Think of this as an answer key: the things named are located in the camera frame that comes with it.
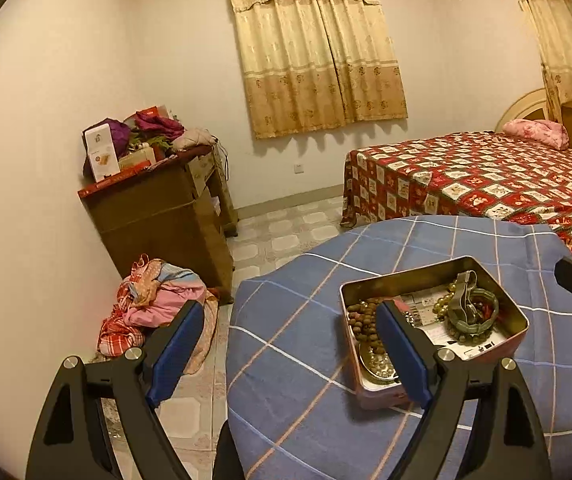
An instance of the pink pillow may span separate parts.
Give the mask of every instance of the pink pillow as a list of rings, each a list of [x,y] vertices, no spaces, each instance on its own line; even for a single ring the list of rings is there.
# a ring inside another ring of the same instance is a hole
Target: pink pillow
[[[559,152],[566,150],[569,144],[565,127],[553,121],[515,119],[506,123],[503,131],[509,136],[536,140]]]

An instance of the red plaid cloth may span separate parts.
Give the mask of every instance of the red plaid cloth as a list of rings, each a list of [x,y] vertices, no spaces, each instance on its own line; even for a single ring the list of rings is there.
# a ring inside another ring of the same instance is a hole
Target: red plaid cloth
[[[572,252],[572,150],[464,132],[354,150],[344,180],[344,226],[357,214],[485,216],[548,224]]]
[[[132,264],[130,275],[125,277],[121,285],[119,285],[117,290],[117,303],[112,307],[110,317],[107,317],[101,323],[97,349],[106,356],[120,356],[133,346],[143,345],[145,341],[141,330],[124,323],[123,315],[132,304],[132,296],[130,295],[128,285],[141,280],[149,263],[148,256],[142,254],[139,261]]]

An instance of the baseboard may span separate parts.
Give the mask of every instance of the baseboard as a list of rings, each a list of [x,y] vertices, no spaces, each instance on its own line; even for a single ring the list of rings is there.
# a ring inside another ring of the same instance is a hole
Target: baseboard
[[[268,202],[262,202],[260,204],[240,207],[237,210],[237,214],[241,220],[244,218],[250,218],[251,216],[265,215],[271,211],[278,211],[279,209],[286,209],[288,207],[307,204],[309,202],[317,202],[319,200],[335,198],[336,196],[341,195],[343,195],[343,184],[338,184],[337,186],[314,189],[312,191],[297,193],[295,195],[285,196],[283,198],[276,198],[275,200],[268,200]]]

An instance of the brown cabinet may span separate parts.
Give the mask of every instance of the brown cabinet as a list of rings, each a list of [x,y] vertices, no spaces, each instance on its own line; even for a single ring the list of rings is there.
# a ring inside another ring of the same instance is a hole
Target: brown cabinet
[[[224,231],[236,234],[237,214],[216,149],[188,164],[170,160],[82,200],[122,277],[145,253],[194,270],[230,300],[233,259]]]

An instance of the round table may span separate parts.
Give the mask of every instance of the round table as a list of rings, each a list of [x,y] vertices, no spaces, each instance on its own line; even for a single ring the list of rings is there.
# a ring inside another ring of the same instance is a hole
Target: round table
[[[515,359],[554,478],[572,476],[572,295],[552,272],[569,254],[546,225],[423,216],[356,228],[242,282],[226,374],[228,420],[247,480],[387,479],[421,409],[360,408],[339,287],[463,255],[489,270],[530,320]],[[475,408],[466,401],[441,478],[455,476]]]

